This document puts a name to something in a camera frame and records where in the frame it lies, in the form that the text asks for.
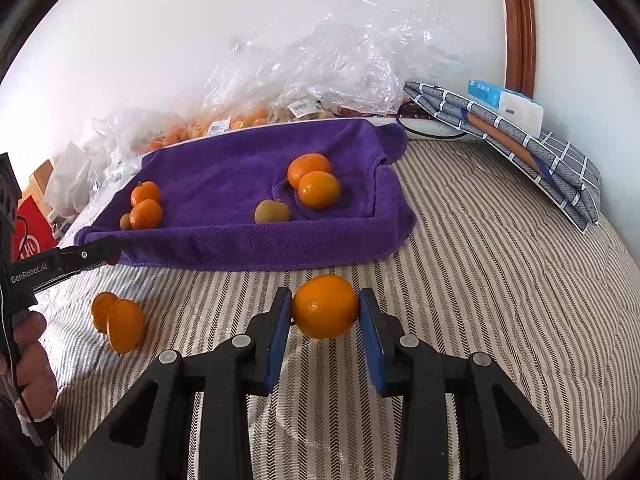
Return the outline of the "person's left hand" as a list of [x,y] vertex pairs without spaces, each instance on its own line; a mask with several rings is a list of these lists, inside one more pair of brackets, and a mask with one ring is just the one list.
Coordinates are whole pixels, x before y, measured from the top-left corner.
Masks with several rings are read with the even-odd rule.
[[34,419],[50,413],[58,393],[47,352],[39,341],[46,327],[46,319],[41,313],[30,312],[14,330],[15,342],[23,347],[20,362],[14,366],[17,385],[23,387],[23,400]]

